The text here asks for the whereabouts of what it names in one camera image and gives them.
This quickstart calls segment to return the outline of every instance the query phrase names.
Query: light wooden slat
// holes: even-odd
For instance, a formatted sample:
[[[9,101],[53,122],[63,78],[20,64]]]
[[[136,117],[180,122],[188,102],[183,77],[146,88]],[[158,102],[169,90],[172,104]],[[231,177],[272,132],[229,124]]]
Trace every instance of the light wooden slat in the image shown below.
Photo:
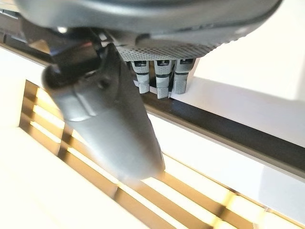
[[[175,228],[120,188],[115,195],[115,201],[150,228]]]
[[[46,103],[45,101],[43,101],[40,98],[37,98],[36,103],[37,106],[42,107],[44,110],[50,112],[52,115],[58,117],[59,119],[63,120],[63,116],[62,113],[59,109],[55,108],[55,107],[51,107],[48,103]]]
[[[23,118],[27,119],[29,122],[34,121],[34,122],[38,123],[39,125],[41,125],[43,128],[48,130],[50,133],[52,133],[56,137],[58,137],[58,138],[62,137],[62,129],[60,129],[56,125],[48,122],[46,119],[41,117],[39,114],[33,112],[31,117],[29,117],[27,114],[22,112],[21,115],[23,116]]]
[[[114,194],[117,190],[116,184],[112,183],[110,180],[105,178],[103,175],[98,173],[96,170],[82,162],[80,159],[68,151],[66,151],[66,155],[64,158],[62,158],[62,160],[83,177],[85,177],[88,181],[94,184],[106,195],[110,196],[111,198],[114,197]]]
[[[225,208],[221,219],[238,229],[253,229],[253,223]]]
[[[24,97],[23,100],[22,100],[22,108],[26,108],[26,109],[29,109],[29,110],[33,110],[33,107],[35,105],[35,102],[32,101],[31,99],[27,98],[27,97]]]
[[[204,209],[208,210],[216,216],[219,216],[220,211],[223,208],[221,204],[206,197],[202,193],[196,191],[192,187],[186,185],[185,183],[168,173],[164,173],[164,175],[159,180],[167,184],[171,188],[175,189],[176,191],[180,192],[182,195],[189,198],[191,201],[200,205]]]
[[[20,117],[21,123],[28,123],[27,129],[24,129],[32,138],[34,138],[36,141],[38,141],[41,145],[43,145],[45,148],[47,148],[49,151],[51,151],[53,154],[57,154],[60,144],[54,142],[52,139],[47,137],[44,133],[36,129],[35,127],[31,126],[29,124],[28,119],[25,119],[24,115],[21,115]]]
[[[35,101],[37,90],[38,90],[37,85],[35,85],[32,82],[26,80],[23,96],[29,98],[32,101]]]
[[[188,228],[212,228],[144,183],[133,189]]]

